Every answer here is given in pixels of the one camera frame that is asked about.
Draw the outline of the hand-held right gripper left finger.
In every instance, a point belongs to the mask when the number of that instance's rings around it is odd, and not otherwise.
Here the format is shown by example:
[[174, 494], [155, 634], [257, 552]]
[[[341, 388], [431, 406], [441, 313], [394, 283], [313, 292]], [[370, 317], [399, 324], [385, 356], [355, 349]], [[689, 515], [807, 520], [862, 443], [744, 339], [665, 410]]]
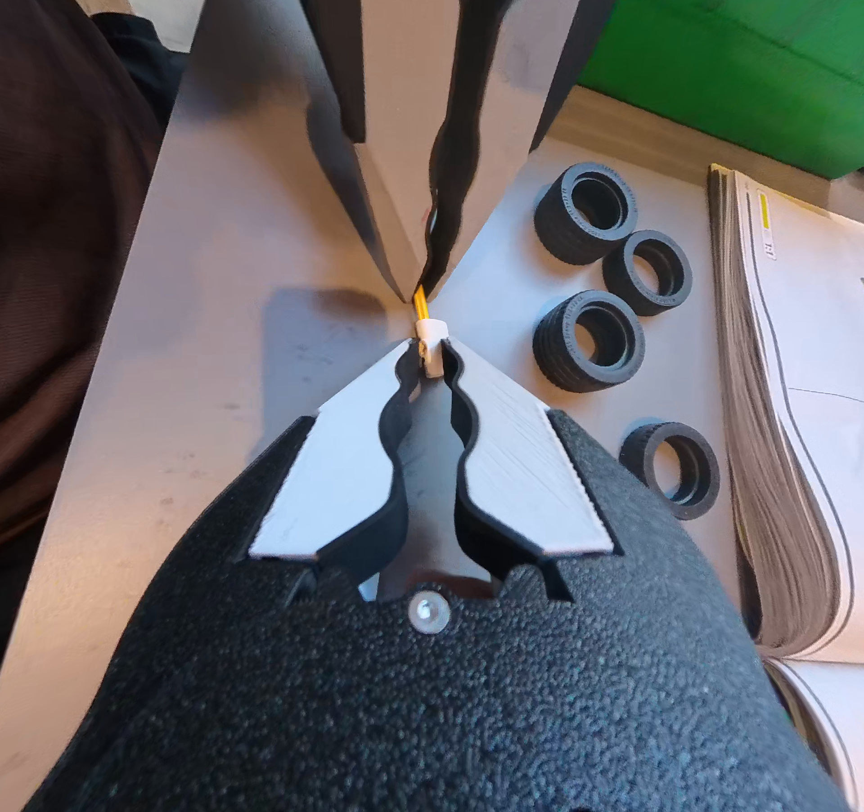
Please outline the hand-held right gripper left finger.
[[407, 403], [419, 361], [407, 339], [319, 407], [249, 547], [254, 559], [348, 562], [360, 556], [339, 539], [382, 512], [393, 490], [395, 464], [381, 437], [390, 403]]

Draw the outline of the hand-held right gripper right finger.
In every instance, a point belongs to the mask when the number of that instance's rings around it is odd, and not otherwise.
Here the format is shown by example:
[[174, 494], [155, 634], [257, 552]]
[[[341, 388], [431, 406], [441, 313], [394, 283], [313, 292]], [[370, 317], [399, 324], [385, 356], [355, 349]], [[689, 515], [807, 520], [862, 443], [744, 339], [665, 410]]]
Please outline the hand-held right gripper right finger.
[[538, 397], [458, 340], [441, 345], [463, 453], [467, 532], [529, 559], [611, 554], [613, 539]]

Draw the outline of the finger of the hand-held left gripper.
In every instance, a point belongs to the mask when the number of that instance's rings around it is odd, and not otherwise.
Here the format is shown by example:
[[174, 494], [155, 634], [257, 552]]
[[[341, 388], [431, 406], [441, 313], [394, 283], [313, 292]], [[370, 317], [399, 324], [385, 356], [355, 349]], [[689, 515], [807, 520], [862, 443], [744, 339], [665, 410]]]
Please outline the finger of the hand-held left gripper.
[[428, 260], [430, 160], [448, 109], [459, 0], [306, 0], [371, 219], [405, 302]]
[[444, 134], [423, 288], [434, 299], [529, 155], [580, 0], [470, 0]]

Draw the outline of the green box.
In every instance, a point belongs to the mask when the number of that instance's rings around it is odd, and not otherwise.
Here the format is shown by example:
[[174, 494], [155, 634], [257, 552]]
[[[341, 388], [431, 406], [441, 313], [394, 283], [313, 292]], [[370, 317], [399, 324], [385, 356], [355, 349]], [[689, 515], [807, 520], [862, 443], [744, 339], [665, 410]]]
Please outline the green box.
[[617, 0], [578, 83], [837, 179], [863, 164], [863, 0]]

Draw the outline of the white brick connector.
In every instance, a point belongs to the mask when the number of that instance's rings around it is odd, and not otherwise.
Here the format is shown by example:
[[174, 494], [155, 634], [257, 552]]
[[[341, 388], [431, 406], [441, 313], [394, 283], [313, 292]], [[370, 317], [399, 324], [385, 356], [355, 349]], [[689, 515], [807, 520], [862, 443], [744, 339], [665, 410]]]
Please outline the white brick connector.
[[416, 321], [416, 337], [420, 360], [428, 378], [444, 377], [443, 343], [449, 338], [444, 321], [421, 318]]

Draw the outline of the white instruction booklet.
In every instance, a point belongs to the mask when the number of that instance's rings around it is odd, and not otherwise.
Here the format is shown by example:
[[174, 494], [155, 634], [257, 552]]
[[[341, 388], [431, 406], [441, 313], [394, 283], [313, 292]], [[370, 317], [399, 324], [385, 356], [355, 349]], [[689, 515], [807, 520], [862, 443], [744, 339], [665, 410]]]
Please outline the white instruction booklet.
[[862, 223], [719, 165], [707, 197], [746, 623], [862, 810]]

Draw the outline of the grey desk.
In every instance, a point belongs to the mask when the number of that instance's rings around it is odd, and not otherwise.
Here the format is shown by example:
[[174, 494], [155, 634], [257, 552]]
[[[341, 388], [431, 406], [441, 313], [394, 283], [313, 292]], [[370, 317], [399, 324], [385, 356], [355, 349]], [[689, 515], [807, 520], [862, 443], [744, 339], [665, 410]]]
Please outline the grey desk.
[[562, 417], [625, 550], [363, 602], [244, 559], [406, 312], [307, 135], [298, 0], [206, 0], [2, 675], [2, 810], [845, 810], [680, 526]]

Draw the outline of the black toy tyre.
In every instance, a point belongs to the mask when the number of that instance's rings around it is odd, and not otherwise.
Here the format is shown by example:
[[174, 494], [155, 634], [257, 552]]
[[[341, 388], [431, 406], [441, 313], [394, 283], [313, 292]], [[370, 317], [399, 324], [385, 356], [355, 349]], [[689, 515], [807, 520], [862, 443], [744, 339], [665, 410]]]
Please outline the black toy tyre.
[[657, 230], [639, 230], [601, 263], [607, 290], [640, 317], [673, 310], [688, 298], [693, 276], [684, 250]]
[[589, 265], [621, 245], [636, 229], [632, 188], [609, 167], [582, 162], [564, 170], [534, 213], [544, 247], [569, 265]]
[[[654, 460], [668, 443], [679, 461], [680, 481], [667, 495], [657, 481]], [[650, 422], [633, 429], [624, 440], [619, 461], [650, 489], [671, 515], [691, 521], [710, 511], [720, 491], [720, 466], [706, 438], [682, 422]]]
[[546, 313], [534, 331], [532, 349], [551, 383], [588, 393], [630, 380], [643, 364], [645, 336], [639, 318], [622, 299], [589, 289]]

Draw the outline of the person's black pants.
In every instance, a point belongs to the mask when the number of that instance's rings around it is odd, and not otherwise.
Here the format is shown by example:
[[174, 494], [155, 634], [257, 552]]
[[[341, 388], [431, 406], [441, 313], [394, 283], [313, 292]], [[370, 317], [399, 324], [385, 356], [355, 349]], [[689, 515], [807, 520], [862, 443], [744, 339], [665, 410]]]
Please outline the person's black pants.
[[137, 15], [99, 12], [92, 21], [144, 96], [164, 133], [174, 110], [189, 53], [171, 50], [153, 22]]

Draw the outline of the person's brown shirt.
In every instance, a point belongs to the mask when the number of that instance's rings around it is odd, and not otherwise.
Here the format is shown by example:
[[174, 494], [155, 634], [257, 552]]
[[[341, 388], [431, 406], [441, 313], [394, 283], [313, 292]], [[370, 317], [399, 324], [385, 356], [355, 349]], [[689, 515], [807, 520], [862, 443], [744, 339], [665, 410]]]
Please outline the person's brown shirt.
[[48, 515], [162, 133], [75, 0], [1, 0], [1, 533]]

